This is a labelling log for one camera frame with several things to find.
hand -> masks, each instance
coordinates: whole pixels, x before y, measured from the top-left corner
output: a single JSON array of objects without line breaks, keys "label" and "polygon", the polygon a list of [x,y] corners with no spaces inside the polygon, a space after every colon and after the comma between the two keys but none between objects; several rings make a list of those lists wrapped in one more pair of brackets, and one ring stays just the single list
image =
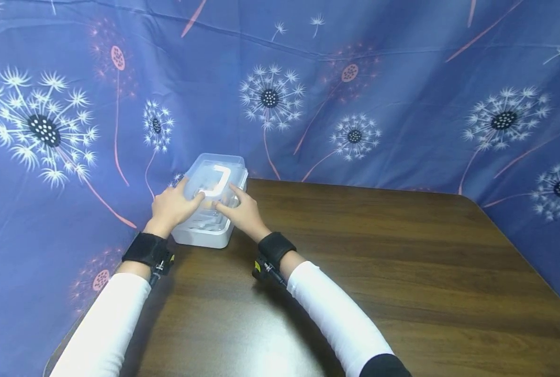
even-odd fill
[{"label": "hand", "polygon": [[257,202],[251,198],[245,191],[230,183],[230,188],[236,193],[240,200],[240,205],[236,208],[230,208],[222,205],[220,202],[215,203],[216,210],[220,211],[240,230],[244,231],[253,241],[259,243],[268,234],[272,233],[263,223],[257,208]]},{"label": "hand", "polygon": [[184,198],[184,187],[188,178],[184,177],[176,187],[167,187],[165,191],[154,197],[152,203],[152,219],[146,224],[144,233],[162,238],[169,237],[178,224],[185,222],[196,211],[205,198],[200,192],[192,200]]}]

wrist-mounted device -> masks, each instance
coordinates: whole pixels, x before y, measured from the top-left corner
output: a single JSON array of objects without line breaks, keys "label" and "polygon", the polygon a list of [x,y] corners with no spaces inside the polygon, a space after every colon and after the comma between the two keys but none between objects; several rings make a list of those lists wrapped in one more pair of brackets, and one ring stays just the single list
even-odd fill
[{"label": "wrist-mounted device", "polygon": [[271,276],[276,282],[286,286],[286,282],[282,275],[280,275],[280,260],[289,251],[297,251],[295,245],[282,234],[275,231],[262,239],[257,247],[260,254],[255,260],[255,269],[252,272],[253,277],[261,281]]},{"label": "wrist-mounted device", "polygon": [[138,233],[121,258],[122,262],[134,261],[150,267],[150,286],[154,286],[162,275],[167,275],[175,255],[166,247],[166,239],[149,233]]}]

black wrist band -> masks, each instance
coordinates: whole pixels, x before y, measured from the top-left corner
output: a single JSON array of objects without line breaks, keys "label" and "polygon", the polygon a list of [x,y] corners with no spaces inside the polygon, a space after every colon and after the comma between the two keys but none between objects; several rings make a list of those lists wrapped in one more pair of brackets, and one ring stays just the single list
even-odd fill
[{"label": "black wrist band", "polygon": [[166,253],[166,239],[154,234],[139,233],[121,261],[140,262],[152,268],[163,261]]},{"label": "black wrist band", "polygon": [[267,258],[268,262],[272,266],[280,270],[280,260],[284,257],[286,253],[291,250],[297,251],[295,245],[293,245],[286,237],[280,234],[278,231],[267,235],[264,239],[257,245],[261,254]]}]

plastic storage box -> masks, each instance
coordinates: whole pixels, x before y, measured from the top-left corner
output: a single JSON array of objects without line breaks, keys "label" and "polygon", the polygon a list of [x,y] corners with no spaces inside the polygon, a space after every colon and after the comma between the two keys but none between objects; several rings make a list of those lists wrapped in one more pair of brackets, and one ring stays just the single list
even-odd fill
[{"label": "plastic storage box", "polygon": [[203,153],[194,161],[186,176],[189,181],[184,189],[184,197],[192,199],[204,192],[205,199],[186,222],[173,229],[173,239],[184,245],[223,249],[228,245],[234,225],[212,204],[216,201],[229,207],[239,204],[229,183],[245,190],[248,171],[244,167],[244,159],[240,156]]}]

dark wood surface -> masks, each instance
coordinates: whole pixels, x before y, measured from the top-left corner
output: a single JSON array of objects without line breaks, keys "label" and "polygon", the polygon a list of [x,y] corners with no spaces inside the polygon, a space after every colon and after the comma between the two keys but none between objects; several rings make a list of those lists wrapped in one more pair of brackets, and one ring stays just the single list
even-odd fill
[{"label": "dark wood surface", "polygon": [[[264,180],[248,192],[414,376],[560,376],[560,300],[468,199]],[[344,375],[292,298],[251,277],[244,234],[223,250],[174,247],[121,376]]]}]

